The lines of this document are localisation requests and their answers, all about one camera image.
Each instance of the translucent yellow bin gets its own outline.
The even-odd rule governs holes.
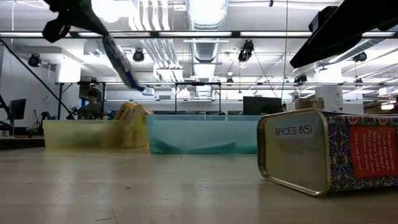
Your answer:
[[[47,148],[148,148],[147,126],[143,119],[45,120],[43,128]]]

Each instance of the teal plastic bin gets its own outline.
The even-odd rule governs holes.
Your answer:
[[[255,154],[260,116],[147,115],[154,154]]]

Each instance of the wooden table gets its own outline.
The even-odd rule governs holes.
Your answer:
[[[0,152],[0,220],[37,223],[397,223],[394,189],[313,198],[255,156]]]

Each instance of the spice tin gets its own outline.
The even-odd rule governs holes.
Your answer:
[[[309,108],[263,116],[258,168],[311,196],[398,185],[398,117]]]

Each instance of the red label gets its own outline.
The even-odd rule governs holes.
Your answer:
[[[349,147],[356,179],[398,176],[395,127],[349,127]]]

